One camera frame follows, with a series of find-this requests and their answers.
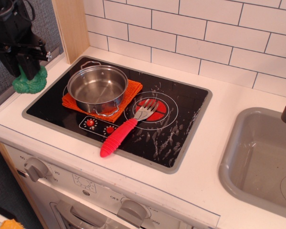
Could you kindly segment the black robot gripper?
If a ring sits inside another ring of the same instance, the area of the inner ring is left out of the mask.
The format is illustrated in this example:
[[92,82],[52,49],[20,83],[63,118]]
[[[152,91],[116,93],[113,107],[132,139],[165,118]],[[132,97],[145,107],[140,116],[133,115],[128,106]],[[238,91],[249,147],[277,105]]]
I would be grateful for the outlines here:
[[[38,60],[49,61],[51,52],[45,48],[45,41],[35,35],[32,21],[34,10],[28,14],[26,9],[0,9],[0,61],[14,77],[20,76],[21,66],[28,80],[40,71]],[[29,54],[10,52],[12,48],[28,49]]]

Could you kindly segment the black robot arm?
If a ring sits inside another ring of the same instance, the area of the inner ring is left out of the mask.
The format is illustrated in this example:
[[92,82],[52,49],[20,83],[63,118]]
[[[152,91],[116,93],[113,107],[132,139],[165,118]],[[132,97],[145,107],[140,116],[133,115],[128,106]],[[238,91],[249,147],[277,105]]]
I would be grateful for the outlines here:
[[14,77],[23,71],[32,80],[49,61],[46,42],[32,31],[35,9],[27,0],[0,0],[0,61]]

